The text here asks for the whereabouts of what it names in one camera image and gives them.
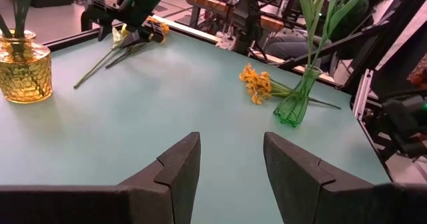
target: light blue table surface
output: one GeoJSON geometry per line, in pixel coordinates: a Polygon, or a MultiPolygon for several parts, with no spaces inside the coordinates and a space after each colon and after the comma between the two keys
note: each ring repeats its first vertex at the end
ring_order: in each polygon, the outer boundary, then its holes
{"type": "Polygon", "coordinates": [[[278,100],[254,105],[238,75],[251,62],[287,85],[300,76],[170,33],[166,45],[78,79],[111,47],[88,41],[53,53],[53,96],[0,99],[0,185],[116,185],[191,131],[201,133],[192,223],[282,223],[263,156],[273,131],[373,184],[388,176],[349,108],[350,96],[316,83],[303,123],[278,123],[278,100]]]}

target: green glass vase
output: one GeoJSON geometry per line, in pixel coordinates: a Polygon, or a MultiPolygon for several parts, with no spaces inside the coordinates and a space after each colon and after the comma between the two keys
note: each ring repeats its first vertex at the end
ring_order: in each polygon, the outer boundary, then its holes
{"type": "Polygon", "coordinates": [[[297,127],[302,122],[306,115],[308,95],[320,74],[322,74],[322,70],[319,68],[306,66],[306,72],[292,93],[283,99],[274,110],[274,115],[280,123],[297,127]]]}

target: floor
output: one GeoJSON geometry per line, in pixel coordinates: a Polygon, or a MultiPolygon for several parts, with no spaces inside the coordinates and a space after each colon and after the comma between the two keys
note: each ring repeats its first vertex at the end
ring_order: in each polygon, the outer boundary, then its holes
{"type": "MultiPolygon", "coordinates": [[[[384,14],[392,0],[383,3],[374,17],[376,21],[384,14]]],[[[37,34],[40,43],[76,35],[80,33],[80,15],[84,7],[72,4],[62,7],[30,8],[27,18],[27,29],[37,34]]],[[[166,17],[172,21],[189,19],[191,6],[185,0],[162,0],[156,7],[154,13],[160,17],[166,17]]],[[[13,8],[10,0],[0,0],[0,14],[8,25],[13,24],[13,8]]],[[[385,56],[378,68],[401,46],[419,26],[427,20],[427,3],[412,20],[411,24],[397,40],[393,48],[385,56]]],[[[342,66],[337,70],[337,81],[344,82],[348,74],[342,66]]],[[[427,159],[421,158],[415,162],[398,155],[393,156],[386,162],[391,170],[393,178],[400,183],[427,183],[427,159]]]]}

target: glass vase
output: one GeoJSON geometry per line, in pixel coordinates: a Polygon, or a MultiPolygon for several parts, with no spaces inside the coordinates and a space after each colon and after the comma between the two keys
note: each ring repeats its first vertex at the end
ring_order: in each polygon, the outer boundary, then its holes
{"type": "Polygon", "coordinates": [[[6,100],[28,104],[52,95],[51,51],[34,43],[34,32],[24,34],[6,38],[0,32],[0,89],[6,100]]]}
{"type": "Polygon", "coordinates": [[[274,110],[274,115],[280,123],[297,127],[302,122],[306,114],[310,91],[320,74],[322,74],[322,70],[319,68],[306,66],[305,73],[292,93],[283,99],[274,110]]]}

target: amber glass vase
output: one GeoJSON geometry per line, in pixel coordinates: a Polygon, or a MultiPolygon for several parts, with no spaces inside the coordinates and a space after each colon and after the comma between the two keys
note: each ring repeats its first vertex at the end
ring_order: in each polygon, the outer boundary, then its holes
{"type": "Polygon", "coordinates": [[[300,82],[296,85],[290,95],[288,95],[274,110],[274,115],[280,123],[297,127],[301,124],[306,115],[309,94],[316,79],[322,74],[322,70],[317,67],[307,67],[300,82]]]}
{"type": "Polygon", "coordinates": [[[0,32],[0,89],[8,101],[28,104],[52,95],[51,51],[34,39],[31,31],[25,31],[25,38],[0,32]]]}

